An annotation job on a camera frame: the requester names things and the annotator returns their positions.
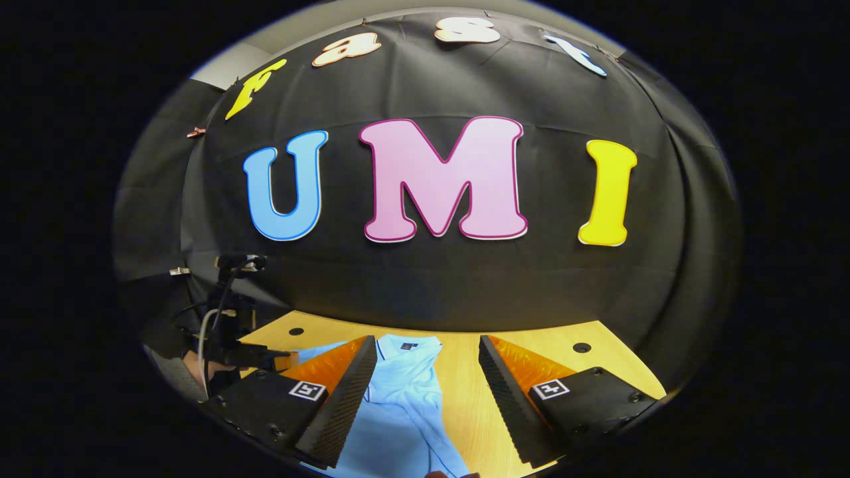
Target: wooden table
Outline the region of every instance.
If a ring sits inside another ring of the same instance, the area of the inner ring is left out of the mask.
[[[304,332],[291,335],[289,331],[296,327]],[[443,349],[434,368],[443,391],[443,421],[449,438],[470,472],[477,471],[482,478],[519,478],[554,464],[535,469],[519,461],[479,365],[479,339],[487,333],[375,327],[293,311],[248,334],[241,341],[263,344],[274,350],[301,350],[364,335],[374,335],[379,339],[385,333],[407,337],[435,336],[442,342]],[[601,322],[492,334],[577,372],[603,367],[655,399],[666,395],[652,372]],[[591,349],[585,353],[574,351],[573,344],[580,342],[591,345]]]

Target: black bracket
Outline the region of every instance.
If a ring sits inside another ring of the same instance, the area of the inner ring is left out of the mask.
[[[602,367],[535,385],[529,396],[552,431],[575,450],[615,435],[655,403]]]
[[[323,384],[256,370],[201,406],[273,452],[326,469],[337,465],[376,363],[368,336],[330,395]]]
[[[487,336],[479,342],[479,363],[520,459],[533,467],[574,458],[656,402],[602,367],[521,390]]]

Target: white cable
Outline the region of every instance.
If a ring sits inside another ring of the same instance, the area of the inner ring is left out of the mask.
[[[211,329],[215,329],[215,327],[218,325],[218,316],[219,315],[220,314],[215,315],[215,320],[212,321],[212,325],[210,326]]]
[[[207,321],[209,321],[210,316],[218,312],[218,309],[212,309],[204,316],[204,320],[201,321],[201,334],[198,336],[198,372],[201,373],[201,382],[204,384],[204,396],[209,400],[210,395],[207,390],[207,378],[204,373],[204,332],[207,330]]]

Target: screw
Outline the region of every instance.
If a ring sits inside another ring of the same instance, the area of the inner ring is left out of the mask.
[[[271,435],[272,435],[272,436],[273,436],[276,440],[277,440],[278,438],[280,438],[280,437],[282,437],[282,436],[283,436],[283,431],[281,431],[281,429],[277,428],[277,425],[276,425],[276,424],[270,424],[270,425],[269,425],[269,431],[271,432]]]

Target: light blue shirt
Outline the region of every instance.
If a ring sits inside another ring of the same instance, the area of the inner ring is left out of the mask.
[[[300,361],[344,343],[300,350]],[[450,478],[468,475],[443,425],[443,393],[433,365],[442,349],[436,337],[378,339],[375,372],[337,467],[302,465],[335,478],[419,478],[437,470]]]

